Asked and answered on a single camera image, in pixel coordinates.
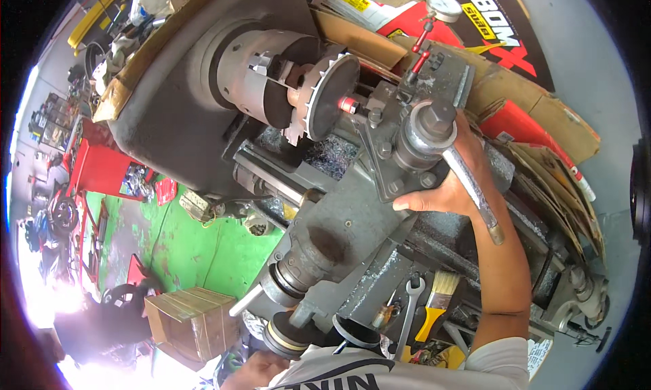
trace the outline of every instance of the screwdriver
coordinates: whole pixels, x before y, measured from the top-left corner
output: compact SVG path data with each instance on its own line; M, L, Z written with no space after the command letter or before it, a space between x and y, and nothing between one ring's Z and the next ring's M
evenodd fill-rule
M375 316L373 319L373 322L371 325L375 329L382 329L384 326L387 324L389 319L391 318L391 313L393 312L393 297L396 295L396 290L393 291L393 294L387 301L387 304L382 304L381 308L379 309L378 314Z

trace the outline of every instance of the green floor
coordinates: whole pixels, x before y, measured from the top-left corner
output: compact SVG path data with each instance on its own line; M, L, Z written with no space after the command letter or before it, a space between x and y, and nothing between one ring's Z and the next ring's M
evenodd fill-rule
M103 198L110 216L100 261L101 292L126 282L132 253L167 291L198 286L238 298L247 291L282 231L252 236L235 219L217 219L204 228L178 204L184 190L179 186L174 201L163 207L156 201L88 193L93 216Z

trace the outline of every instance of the yellow brush handle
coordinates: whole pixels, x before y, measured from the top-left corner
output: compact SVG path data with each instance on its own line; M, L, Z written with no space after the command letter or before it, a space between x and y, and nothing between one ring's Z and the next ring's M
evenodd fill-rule
M416 342L425 342L427 340L427 337L430 335L430 329L432 329L432 325L434 325L434 321L445 312L444 309L438 308L426 308L425 311L427 312L425 323L422 325L422 328L418 331L418 334L415 337Z

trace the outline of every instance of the wrench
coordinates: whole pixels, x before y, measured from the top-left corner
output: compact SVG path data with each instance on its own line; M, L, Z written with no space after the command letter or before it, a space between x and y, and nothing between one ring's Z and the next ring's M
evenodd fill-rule
M402 324L402 331L400 332L400 339L398 340L398 347L394 355L394 359L397 359L398 362L402 358L402 354L405 350L405 345L407 345L407 337L411 330L411 322L413 322L413 315L416 312L416 302L420 293L425 291L425 280L420 277L420 285L418 287L413 287L411 285L411 279L407 281L407 294L409 294L409 304L407 304L407 313L405 314L405 321Z

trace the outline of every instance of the white t-shirt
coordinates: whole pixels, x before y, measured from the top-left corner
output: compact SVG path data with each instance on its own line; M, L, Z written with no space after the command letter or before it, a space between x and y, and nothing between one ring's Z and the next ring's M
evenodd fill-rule
M529 385L527 341L504 338L486 344L466 360L464 370L400 363L365 349L310 349L276 376L270 389L286 390L522 390Z

